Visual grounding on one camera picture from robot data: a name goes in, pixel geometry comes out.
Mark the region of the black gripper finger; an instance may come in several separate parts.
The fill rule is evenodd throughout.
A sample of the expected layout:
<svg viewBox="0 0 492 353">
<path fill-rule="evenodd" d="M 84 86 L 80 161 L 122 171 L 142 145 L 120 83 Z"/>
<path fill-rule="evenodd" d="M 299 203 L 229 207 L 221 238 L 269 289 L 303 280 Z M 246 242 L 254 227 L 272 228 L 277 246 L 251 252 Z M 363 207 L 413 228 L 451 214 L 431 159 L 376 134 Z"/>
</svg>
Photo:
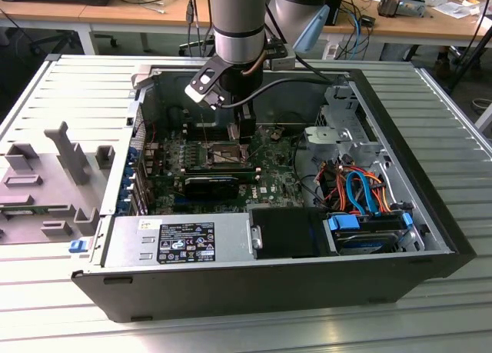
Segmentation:
<svg viewBox="0 0 492 353">
<path fill-rule="evenodd" d="M 239 142 L 249 144 L 256 130 L 256 114 L 252 105 L 242 105 L 238 109 Z"/>
</svg>

